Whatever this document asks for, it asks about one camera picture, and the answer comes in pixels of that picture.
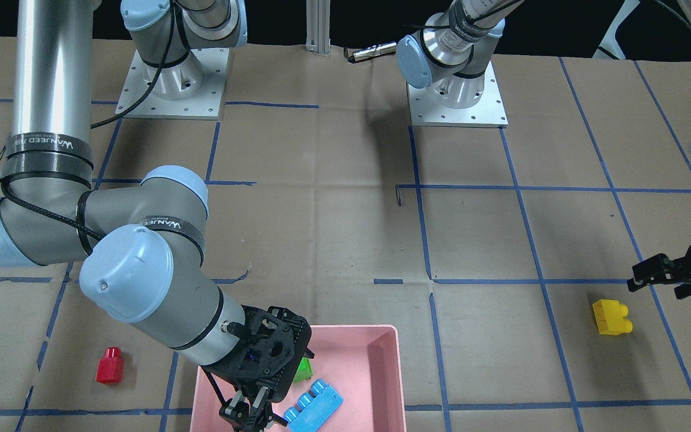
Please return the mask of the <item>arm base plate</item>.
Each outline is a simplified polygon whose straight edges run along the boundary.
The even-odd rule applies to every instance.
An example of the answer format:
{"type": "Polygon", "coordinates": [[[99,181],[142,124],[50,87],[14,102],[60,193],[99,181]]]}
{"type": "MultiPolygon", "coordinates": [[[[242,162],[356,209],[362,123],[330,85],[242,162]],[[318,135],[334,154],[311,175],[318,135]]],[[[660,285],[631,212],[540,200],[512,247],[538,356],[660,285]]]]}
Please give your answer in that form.
{"type": "Polygon", "coordinates": [[[229,58],[227,47],[191,51],[183,63],[161,72],[154,90],[127,117],[219,120],[229,58]]]}
{"type": "Polygon", "coordinates": [[[491,63],[483,76],[474,79],[452,76],[423,89],[406,87],[414,126],[504,128],[509,124],[491,63]]]}

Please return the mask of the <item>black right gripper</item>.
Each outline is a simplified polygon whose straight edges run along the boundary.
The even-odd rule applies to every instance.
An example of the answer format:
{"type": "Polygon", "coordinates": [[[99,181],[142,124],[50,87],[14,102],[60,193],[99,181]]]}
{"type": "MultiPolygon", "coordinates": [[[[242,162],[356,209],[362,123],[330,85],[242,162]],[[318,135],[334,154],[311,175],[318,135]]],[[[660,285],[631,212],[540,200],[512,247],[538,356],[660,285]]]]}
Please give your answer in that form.
{"type": "Polygon", "coordinates": [[[220,416],[233,431],[246,430],[249,413],[250,431],[263,431],[273,423],[287,427],[289,422],[274,413],[271,404],[285,399],[300,361],[313,356],[308,348],[310,324],[285,307],[242,309],[243,325],[225,325],[229,334],[239,336],[238,343],[223,359],[206,366],[241,391],[221,403],[220,416]]]}

